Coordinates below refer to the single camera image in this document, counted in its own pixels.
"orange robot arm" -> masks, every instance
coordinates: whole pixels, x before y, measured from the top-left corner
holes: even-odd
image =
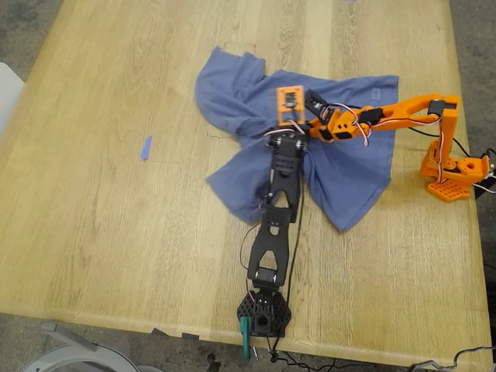
[[[328,104],[309,91],[305,106],[317,116],[307,122],[307,133],[325,142],[363,136],[367,145],[370,131],[439,123],[439,137],[431,142],[422,160],[420,174],[436,178],[427,184],[427,190],[447,202],[468,198],[472,184],[483,180],[491,171],[487,154],[481,158],[453,159],[450,156],[460,106],[460,98],[456,95],[443,98],[432,93],[393,105],[350,108],[339,103]],[[427,114],[417,114],[425,109]]]

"fabric fold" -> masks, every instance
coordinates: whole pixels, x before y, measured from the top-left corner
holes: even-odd
[[[234,215],[246,222],[261,217],[258,209],[267,193],[272,150],[263,133],[277,125],[275,89],[303,85],[328,102],[348,105],[388,105],[398,100],[398,76],[355,77],[333,81],[288,71],[264,73],[265,60],[251,53],[241,57],[215,48],[195,83],[195,100],[202,115],[232,134],[240,151],[207,178],[212,190]],[[305,118],[313,115],[307,110]],[[374,132],[370,145],[363,138],[324,143],[311,139],[304,174],[315,203],[343,231],[372,207],[390,180],[394,131]]]

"wooden table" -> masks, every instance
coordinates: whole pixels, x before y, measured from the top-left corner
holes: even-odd
[[[0,142],[0,312],[241,342],[249,226],[205,183],[237,144],[193,101],[217,45],[267,73],[460,93],[447,0],[67,0]],[[467,143],[463,113],[456,136]],[[429,142],[397,132],[390,185],[345,233],[307,198],[281,349],[450,364],[491,343],[475,203],[424,190]]]

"blue tape piece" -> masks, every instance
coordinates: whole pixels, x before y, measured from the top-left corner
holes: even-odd
[[[148,159],[148,154],[150,153],[150,145],[151,144],[152,144],[152,136],[148,136],[145,139],[145,143],[143,144],[143,148],[141,149],[141,153],[139,153],[141,160]]]

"green clip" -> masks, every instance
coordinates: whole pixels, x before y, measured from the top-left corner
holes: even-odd
[[[242,316],[239,320],[239,330],[243,337],[243,359],[250,358],[250,330],[251,330],[251,317]]]

